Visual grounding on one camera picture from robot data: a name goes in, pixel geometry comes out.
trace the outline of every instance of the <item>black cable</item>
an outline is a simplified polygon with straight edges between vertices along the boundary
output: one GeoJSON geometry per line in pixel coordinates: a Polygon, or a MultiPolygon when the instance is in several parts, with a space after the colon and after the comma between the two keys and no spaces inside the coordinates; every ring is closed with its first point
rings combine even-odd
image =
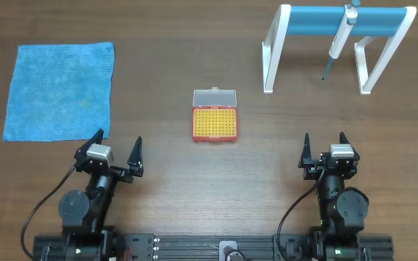
{"type": "Polygon", "coordinates": [[[287,219],[287,216],[290,214],[290,212],[296,207],[296,205],[303,200],[305,197],[307,197],[312,191],[314,191],[315,189],[317,189],[317,186],[319,185],[320,181],[322,180],[322,178],[324,177],[325,174],[325,161],[324,161],[324,168],[322,169],[322,173],[319,176],[319,179],[317,179],[317,182],[312,186],[312,188],[310,188],[306,193],[304,193],[302,196],[299,197],[299,199],[296,199],[295,203],[293,203],[291,205],[291,207],[287,210],[287,212],[284,214],[282,220],[280,221],[279,224],[279,229],[276,231],[276,247],[279,249],[280,255],[283,257],[284,260],[289,261],[288,257],[284,254],[283,249],[280,245],[280,231],[282,231],[282,226],[283,226],[283,222],[284,220],[287,219]]]}
{"type": "Polygon", "coordinates": [[[64,178],[61,180],[61,182],[59,182],[59,184],[51,191],[49,192],[49,194],[47,194],[37,205],[36,207],[33,209],[32,213],[30,213],[30,215],[28,216],[27,220],[25,221],[25,224],[23,224],[22,227],[22,233],[20,234],[20,244],[22,244],[22,249],[25,252],[25,254],[31,259],[31,260],[35,260],[35,257],[27,250],[27,248],[25,247],[25,242],[24,242],[24,237],[25,237],[25,231],[27,230],[28,224],[29,222],[32,220],[33,216],[35,215],[36,210],[38,210],[38,208],[50,197],[52,196],[54,193],[56,193],[56,191],[62,186],[62,184],[64,184],[64,182],[69,178],[70,174],[72,174],[72,172],[75,169],[75,165],[72,166],[69,171],[67,172],[67,174],[65,174],[64,178]]]}

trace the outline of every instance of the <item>white stand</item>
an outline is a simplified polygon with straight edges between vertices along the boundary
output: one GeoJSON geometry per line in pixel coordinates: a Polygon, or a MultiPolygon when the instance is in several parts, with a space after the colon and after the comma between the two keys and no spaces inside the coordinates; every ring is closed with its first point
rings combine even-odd
{"type": "Polygon", "coordinates": [[[274,91],[276,69],[279,66],[280,55],[282,55],[290,13],[291,6],[289,4],[280,5],[278,11],[276,11],[274,21],[270,25],[266,40],[262,42],[262,71],[265,94],[271,94],[274,91]]]}
{"type": "Polygon", "coordinates": [[[409,27],[411,27],[412,21],[414,21],[415,14],[417,13],[417,8],[406,7],[406,9],[407,13],[403,19],[403,22],[399,25],[395,35],[389,37],[386,41],[385,48],[383,49],[382,54],[380,55],[380,58],[378,59],[378,62],[375,65],[373,71],[370,73],[370,76],[367,72],[367,62],[364,47],[371,43],[375,37],[366,36],[354,44],[354,52],[356,54],[356,66],[359,79],[359,90],[361,91],[362,95],[370,94],[378,78],[382,74],[386,65],[406,35],[407,30],[409,27]]]}
{"type": "MultiPolygon", "coordinates": [[[[370,73],[367,72],[367,63],[364,47],[374,40],[374,37],[366,36],[354,45],[356,53],[356,65],[359,79],[359,89],[361,94],[370,94],[378,78],[382,74],[386,65],[395,53],[399,43],[403,40],[407,30],[414,21],[417,13],[416,7],[406,7],[407,13],[403,22],[399,25],[396,34],[389,37],[375,68],[370,73]]],[[[262,70],[263,70],[263,90],[265,94],[274,91],[274,81],[276,69],[279,65],[280,56],[284,39],[287,35],[288,22],[290,21],[291,6],[289,4],[280,5],[275,14],[274,20],[267,33],[266,40],[262,42],[262,70]]]]}

